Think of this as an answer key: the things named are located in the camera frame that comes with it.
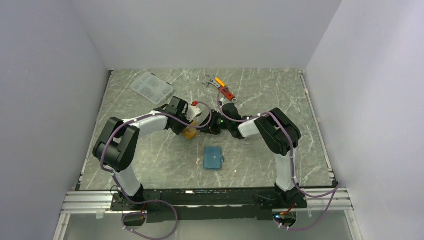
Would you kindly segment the clear plastic organizer box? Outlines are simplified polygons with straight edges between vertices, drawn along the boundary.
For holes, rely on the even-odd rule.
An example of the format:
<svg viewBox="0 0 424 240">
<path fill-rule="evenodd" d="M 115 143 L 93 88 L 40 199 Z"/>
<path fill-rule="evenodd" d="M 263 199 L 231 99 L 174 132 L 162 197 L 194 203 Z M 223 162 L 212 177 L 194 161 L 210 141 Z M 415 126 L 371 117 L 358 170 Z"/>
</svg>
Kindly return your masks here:
<svg viewBox="0 0 424 240">
<path fill-rule="evenodd" d="M 130 88 L 154 105 L 159 105 L 174 91 L 168 82 L 148 71 L 136 77 Z"/>
</svg>

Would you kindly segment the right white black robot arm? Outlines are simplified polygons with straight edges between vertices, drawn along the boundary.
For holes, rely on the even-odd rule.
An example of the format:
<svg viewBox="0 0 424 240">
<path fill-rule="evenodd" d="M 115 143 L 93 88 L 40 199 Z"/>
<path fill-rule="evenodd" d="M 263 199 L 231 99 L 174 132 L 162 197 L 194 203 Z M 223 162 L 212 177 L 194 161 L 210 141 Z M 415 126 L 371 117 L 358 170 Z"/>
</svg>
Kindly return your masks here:
<svg viewBox="0 0 424 240">
<path fill-rule="evenodd" d="M 238 140 L 261 136 L 274 154 L 276 164 L 275 194 L 266 199 L 287 208 L 296 197 L 301 196 L 297 189 L 295 153 L 302 135 L 279 108 L 257 116 L 241 116 L 233 103 L 227 103 L 221 106 L 220 111 L 213 110 L 200 125 L 202 133 L 218 135 L 227 130 Z"/>
</svg>

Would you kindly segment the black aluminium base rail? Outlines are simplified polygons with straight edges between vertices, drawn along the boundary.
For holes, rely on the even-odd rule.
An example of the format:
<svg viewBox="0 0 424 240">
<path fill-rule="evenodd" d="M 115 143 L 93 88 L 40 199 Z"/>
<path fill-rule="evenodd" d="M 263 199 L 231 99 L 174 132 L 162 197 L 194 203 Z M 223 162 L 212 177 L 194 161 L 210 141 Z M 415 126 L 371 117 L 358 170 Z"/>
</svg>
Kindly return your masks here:
<svg viewBox="0 0 424 240">
<path fill-rule="evenodd" d="M 345 188 L 335 194 L 310 197 L 297 193 L 292 197 L 278 193 L 273 187 L 146 189 L 147 203 L 133 204 L 115 190 L 70 191 L 66 194 L 61 214 L 106 214 L 131 212 L 146 214 L 148 223 L 175 220 L 256 219 L 270 220 L 279 212 L 306 213 L 312 217 L 319 211 L 351 211 L 353 205 Z"/>
</svg>

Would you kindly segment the blue card holder wallet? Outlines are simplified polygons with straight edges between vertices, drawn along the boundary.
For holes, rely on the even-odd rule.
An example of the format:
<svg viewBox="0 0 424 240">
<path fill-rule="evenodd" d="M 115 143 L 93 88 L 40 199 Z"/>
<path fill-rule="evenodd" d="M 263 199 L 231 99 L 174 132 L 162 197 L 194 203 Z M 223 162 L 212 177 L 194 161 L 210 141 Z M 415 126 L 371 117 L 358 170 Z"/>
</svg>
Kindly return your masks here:
<svg viewBox="0 0 424 240">
<path fill-rule="evenodd" d="M 203 168 L 205 170 L 219 171 L 225 158 L 220 146 L 206 146 L 203 155 Z"/>
</svg>

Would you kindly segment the orange credit cards stack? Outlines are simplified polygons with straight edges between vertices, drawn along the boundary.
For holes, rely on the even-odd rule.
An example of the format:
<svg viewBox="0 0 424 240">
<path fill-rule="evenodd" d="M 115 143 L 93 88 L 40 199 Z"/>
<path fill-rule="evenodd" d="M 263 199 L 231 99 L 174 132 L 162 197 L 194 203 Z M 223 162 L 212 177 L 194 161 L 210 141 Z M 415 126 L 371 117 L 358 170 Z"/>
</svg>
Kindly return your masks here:
<svg viewBox="0 0 424 240">
<path fill-rule="evenodd" d="M 188 140 L 193 139 L 194 137 L 196 137 L 198 135 L 198 130 L 194 127 L 197 126 L 197 122 L 193 121 L 190 126 L 187 126 L 182 132 L 181 134 L 183 136 L 185 136 Z"/>
</svg>

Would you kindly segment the red adjustable wrench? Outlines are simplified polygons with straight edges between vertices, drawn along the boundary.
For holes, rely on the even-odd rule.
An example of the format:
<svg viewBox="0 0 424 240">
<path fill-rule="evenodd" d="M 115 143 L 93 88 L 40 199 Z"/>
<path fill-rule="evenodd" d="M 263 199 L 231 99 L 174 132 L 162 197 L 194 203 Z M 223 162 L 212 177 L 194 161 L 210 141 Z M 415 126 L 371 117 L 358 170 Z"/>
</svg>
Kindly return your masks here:
<svg viewBox="0 0 424 240">
<path fill-rule="evenodd" d="M 221 94 L 224 95 L 224 97 L 226 99 L 228 99 L 229 101 L 231 101 L 232 103 L 236 104 L 238 102 L 238 99 L 235 97 L 235 95 L 229 90 L 229 88 L 224 87 L 223 89 L 219 90 L 218 87 L 219 85 L 215 82 L 215 75 L 213 74 L 205 74 L 205 80 L 202 82 L 206 88 L 213 86 L 214 88 L 216 88 Z"/>
</svg>

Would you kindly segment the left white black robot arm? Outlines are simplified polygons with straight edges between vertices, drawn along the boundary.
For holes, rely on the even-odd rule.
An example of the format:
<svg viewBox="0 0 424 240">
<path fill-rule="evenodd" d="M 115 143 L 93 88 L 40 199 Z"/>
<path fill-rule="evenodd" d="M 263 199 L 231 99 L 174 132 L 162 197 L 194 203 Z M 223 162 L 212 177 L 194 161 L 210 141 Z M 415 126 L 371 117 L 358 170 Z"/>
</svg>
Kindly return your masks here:
<svg viewBox="0 0 424 240">
<path fill-rule="evenodd" d="M 139 209 L 144 201 L 144 187 L 136 177 L 132 162 L 138 140 L 157 131 L 172 130 L 179 135 L 202 114 L 196 103 L 173 97 L 168 104 L 130 119 L 111 117 L 98 137 L 92 154 L 102 170 L 111 174 L 124 204 Z"/>
</svg>

